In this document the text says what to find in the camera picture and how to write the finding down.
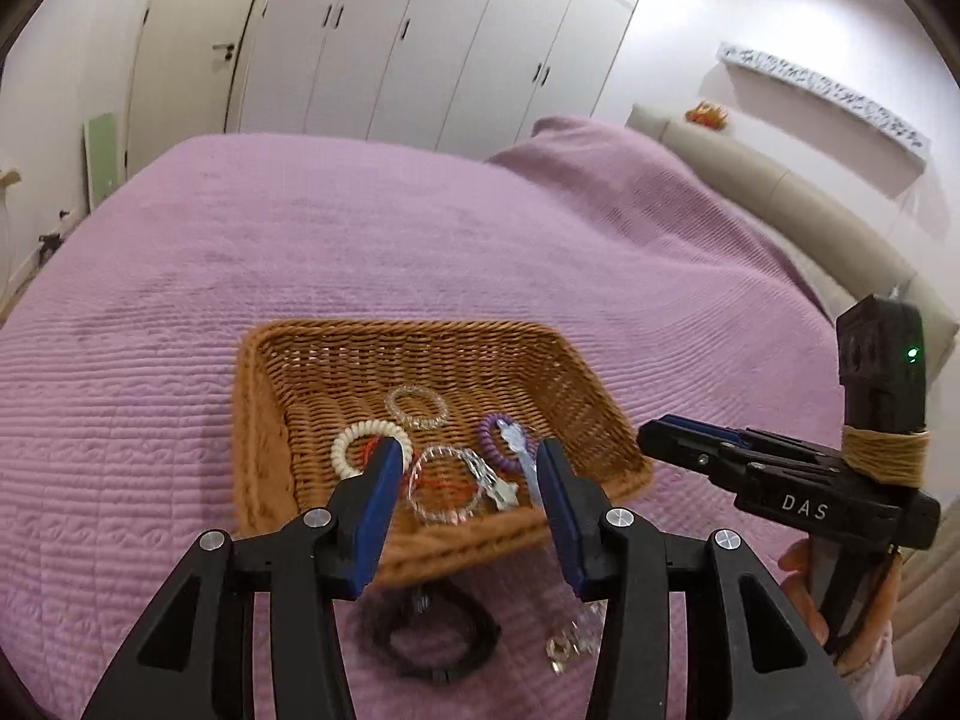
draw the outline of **pink bedspread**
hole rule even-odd
[[[563,332],[637,425],[677,412],[836,441],[832,329],[779,252],[674,156],[551,119],[493,162],[202,138],[133,178],[46,266],[0,330],[0,645],[45,707],[78,718],[184,549],[232,526],[233,359],[258,323],[531,319]],[[736,528],[765,559],[792,538],[662,466],[635,507],[677,533]],[[396,683],[358,646],[354,610],[338,611],[358,717],[583,717],[592,664],[557,678],[544,656],[575,603],[552,550],[462,581],[503,638],[453,688]]]

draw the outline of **human hand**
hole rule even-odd
[[[895,557],[890,573],[887,574],[887,578],[880,586],[880,591],[877,592],[877,598],[867,611],[863,630],[856,637],[856,641],[838,659],[837,671],[840,672],[841,677],[861,668],[870,661],[877,649],[877,643],[883,637],[887,623],[890,622],[896,609],[903,562],[900,555]],[[793,572],[781,582],[781,589],[800,613],[800,618],[803,618],[803,622],[813,632],[816,640],[824,644],[830,633],[827,620],[824,620],[823,615],[817,611],[813,598],[806,589],[806,578],[810,567],[810,540],[805,538],[803,541],[798,541],[776,564],[784,571]]]

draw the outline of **pink sleeve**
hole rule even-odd
[[[888,623],[877,651],[866,664],[843,678],[863,720],[895,720],[906,709],[923,681],[898,677],[894,668],[893,628]]]

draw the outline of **beige upholstered headboard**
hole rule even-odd
[[[840,202],[784,165],[720,133],[635,105],[627,127],[675,152],[717,193],[781,233],[854,300],[896,292],[923,316],[928,380],[942,370],[960,323],[894,247]]]

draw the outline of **wardrobe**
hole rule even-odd
[[[240,128],[485,159],[589,116],[637,0],[268,0]]]

